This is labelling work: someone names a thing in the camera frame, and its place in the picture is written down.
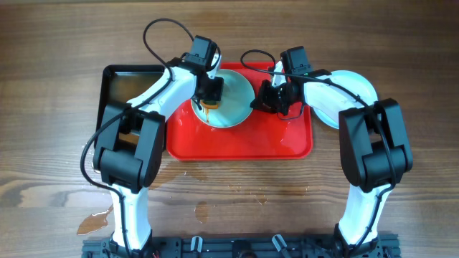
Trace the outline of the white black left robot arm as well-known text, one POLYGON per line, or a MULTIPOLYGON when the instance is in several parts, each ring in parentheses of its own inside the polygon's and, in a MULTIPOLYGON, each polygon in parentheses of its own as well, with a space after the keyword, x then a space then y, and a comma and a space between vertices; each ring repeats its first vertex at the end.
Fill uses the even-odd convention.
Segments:
POLYGON ((83 244, 84 257, 156 257, 148 221, 148 189, 161 165, 166 121, 187 100, 218 101, 223 79, 217 76, 221 57, 209 64, 175 58, 144 93, 126 103, 105 106, 95 134, 93 165, 99 187, 109 190, 115 231, 99 243, 83 244))

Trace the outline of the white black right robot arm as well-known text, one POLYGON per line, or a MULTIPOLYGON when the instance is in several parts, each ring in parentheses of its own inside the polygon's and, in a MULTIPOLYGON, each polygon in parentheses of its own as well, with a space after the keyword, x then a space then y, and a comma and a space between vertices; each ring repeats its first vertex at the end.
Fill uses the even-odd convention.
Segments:
POLYGON ((350 71, 299 77, 274 85, 264 80, 251 108, 287 115, 301 103, 338 125, 341 168, 350 184, 344 215, 335 226, 334 254, 352 257, 375 249, 377 224, 388 195, 413 166, 404 118, 392 98, 357 94, 370 82, 350 71))

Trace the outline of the light blue plate front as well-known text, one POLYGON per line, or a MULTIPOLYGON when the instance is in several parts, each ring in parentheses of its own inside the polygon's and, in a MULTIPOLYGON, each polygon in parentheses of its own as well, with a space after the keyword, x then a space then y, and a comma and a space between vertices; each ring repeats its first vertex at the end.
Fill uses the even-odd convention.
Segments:
MULTIPOLYGON (((333 83, 360 97, 367 105, 378 101, 373 85, 362 75, 348 71, 336 70, 330 75, 321 75, 319 80, 330 79, 333 83)), ((304 84, 306 103, 313 108, 319 119, 328 126, 339 129, 339 112, 349 108, 362 108, 363 105, 343 90, 320 82, 304 84)))

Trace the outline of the light blue plate back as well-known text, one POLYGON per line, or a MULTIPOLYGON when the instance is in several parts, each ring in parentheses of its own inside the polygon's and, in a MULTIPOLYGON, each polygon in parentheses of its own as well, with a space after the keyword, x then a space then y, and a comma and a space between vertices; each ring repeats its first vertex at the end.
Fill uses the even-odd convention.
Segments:
POLYGON ((249 80, 238 72, 222 69, 217 72, 224 80, 222 99, 217 109, 203 107, 191 101, 194 114, 205 124, 214 128, 231 128, 242 123, 252 112, 250 103, 255 93, 249 80))

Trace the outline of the light blue plate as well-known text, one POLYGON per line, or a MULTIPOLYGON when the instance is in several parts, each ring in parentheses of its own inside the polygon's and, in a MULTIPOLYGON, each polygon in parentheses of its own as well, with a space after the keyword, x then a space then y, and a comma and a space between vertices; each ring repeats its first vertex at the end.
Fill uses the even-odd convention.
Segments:
MULTIPOLYGON (((330 79, 333 83, 360 97, 367 105, 378 101, 373 85, 362 75, 348 71, 336 70, 330 75, 321 75, 319 80, 330 79)), ((304 84, 306 103, 313 108, 319 119, 328 126, 339 129, 339 112, 349 108, 362 108, 363 105, 343 90, 320 82, 304 84)))
POLYGON ((222 99, 217 109, 203 107, 191 101, 194 114, 205 124, 214 128, 231 128, 242 123, 252 112, 250 103, 255 93, 249 80, 238 72, 222 69, 217 72, 224 80, 222 99))

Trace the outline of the orange green sponge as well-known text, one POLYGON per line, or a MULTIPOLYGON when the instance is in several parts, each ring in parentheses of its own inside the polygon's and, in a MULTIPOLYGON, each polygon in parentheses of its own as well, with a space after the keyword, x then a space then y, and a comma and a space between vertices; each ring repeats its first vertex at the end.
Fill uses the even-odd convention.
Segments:
POLYGON ((217 109, 219 107, 219 103, 217 101, 203 101, 203 100, 201 100, 200 101, 200 105, 203 108, 210 109, 210 110, 217 109))

